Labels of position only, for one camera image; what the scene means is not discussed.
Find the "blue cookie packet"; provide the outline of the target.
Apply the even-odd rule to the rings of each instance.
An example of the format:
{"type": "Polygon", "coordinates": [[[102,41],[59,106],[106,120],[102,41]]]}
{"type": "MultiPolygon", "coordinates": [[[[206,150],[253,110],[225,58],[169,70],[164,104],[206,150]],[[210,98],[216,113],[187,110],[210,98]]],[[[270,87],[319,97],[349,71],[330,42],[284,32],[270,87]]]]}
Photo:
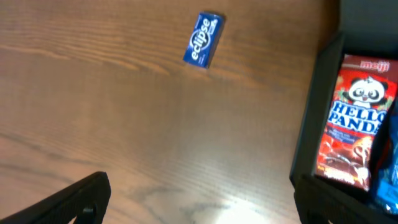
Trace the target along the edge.
{"type": "Polygon", "coordinates": [[[374,201],[387,214],[397,215],[397,101],[389,118],[389,155],[379,170],[374,201]]]}

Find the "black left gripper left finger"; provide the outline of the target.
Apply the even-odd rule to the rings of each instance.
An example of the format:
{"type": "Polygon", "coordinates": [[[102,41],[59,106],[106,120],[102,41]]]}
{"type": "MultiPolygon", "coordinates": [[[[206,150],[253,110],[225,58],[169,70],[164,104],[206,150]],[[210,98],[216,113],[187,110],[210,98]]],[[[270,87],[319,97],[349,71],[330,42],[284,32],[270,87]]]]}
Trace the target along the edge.
{"type": "Polygon", "coordinates": [[[1,220],[2,224],[102,224],[111,197],[105,172],[95,172],[1,220]]]}

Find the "red Hello Panda box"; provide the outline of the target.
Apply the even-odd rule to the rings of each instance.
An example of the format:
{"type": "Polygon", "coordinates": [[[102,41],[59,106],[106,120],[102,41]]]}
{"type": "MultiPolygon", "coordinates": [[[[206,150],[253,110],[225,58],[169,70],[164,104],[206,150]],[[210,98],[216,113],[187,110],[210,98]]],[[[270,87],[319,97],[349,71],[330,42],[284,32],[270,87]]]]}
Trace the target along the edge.
{"type": "Polygon", "coordinates": [[[315,175],[369,190],[374,138],[396,94],[396,60],[345,55],[319,144],[315,175]]]}

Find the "blue Eclipse mint tin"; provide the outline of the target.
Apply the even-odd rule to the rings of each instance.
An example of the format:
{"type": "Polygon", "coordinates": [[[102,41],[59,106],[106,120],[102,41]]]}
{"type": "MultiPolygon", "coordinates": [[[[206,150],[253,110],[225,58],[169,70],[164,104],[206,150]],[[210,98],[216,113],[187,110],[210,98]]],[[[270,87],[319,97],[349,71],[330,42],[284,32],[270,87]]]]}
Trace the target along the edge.
{"type": "Polygon", "coordinates": [[[208,68],[224,27],[224,17],[210,12],[199,13],[183,61],[208,68]]]}

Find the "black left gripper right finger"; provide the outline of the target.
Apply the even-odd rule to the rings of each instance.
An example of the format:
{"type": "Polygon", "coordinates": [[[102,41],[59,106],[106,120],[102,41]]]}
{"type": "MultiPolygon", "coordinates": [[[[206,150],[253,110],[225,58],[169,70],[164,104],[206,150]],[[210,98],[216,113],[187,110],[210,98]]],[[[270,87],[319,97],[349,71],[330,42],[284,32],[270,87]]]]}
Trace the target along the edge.
{"type": "Polygon", "coordinates": [[[295,184],[294,199],[303,224],[397,224],[396,216],[369,208],[308,175],[303,175],[295,184]]]}

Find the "dark green gift box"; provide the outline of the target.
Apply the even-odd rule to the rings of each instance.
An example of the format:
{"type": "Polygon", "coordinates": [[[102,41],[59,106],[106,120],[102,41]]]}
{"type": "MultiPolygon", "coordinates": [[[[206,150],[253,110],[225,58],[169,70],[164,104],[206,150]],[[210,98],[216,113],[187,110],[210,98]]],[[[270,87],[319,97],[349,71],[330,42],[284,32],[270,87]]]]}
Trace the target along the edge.
{"type": "Polygon", "coordinates": [[[303,175],[312,176],[358,199],[366,200],[377,157],[383,152],[392,106],[375,135],[367,191],[315,175],[318,148],[329,114],[338,71],[345,55],[384,58],[397,61],[397,0],[345,0],[340,2],[340,25],[334,39],[318,54],[310,84],[307,105],[298,137],[290,181],[295,185],[303,175]]]}

